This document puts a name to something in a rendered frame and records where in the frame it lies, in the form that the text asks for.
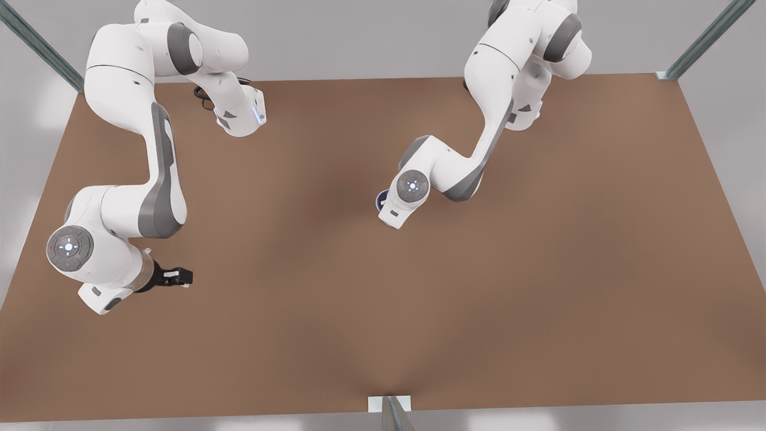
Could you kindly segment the silver frame post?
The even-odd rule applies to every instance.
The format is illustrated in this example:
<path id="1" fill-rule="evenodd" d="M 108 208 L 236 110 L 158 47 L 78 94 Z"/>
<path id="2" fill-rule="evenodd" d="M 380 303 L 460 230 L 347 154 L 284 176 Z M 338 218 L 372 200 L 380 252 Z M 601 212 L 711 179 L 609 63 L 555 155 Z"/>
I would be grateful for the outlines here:
<path id="1" fill-rule="evenodd" d="M 416 431 L 409 418 L 412 411 L 411 396 L 369 396 L 367 411 L 380 412 L 381 431 Z"/>
<path id="2" fill-rule="evenodd" d="M 19 14 L 7 0 L 0 0 L 0 22 L 57 72 L 78 93 L 84 92 L 84 77 Z"/>
<path id="3" fill-rule="evenodd" d="M 679 56 L 678 60 L 674 61 L 667 70 L 655 73 L 656 79 L 658 81 L 678 81 L 756 2 L 757 0 L 731 0 L 711 24 L 700 33 L 700 36 Z"/>

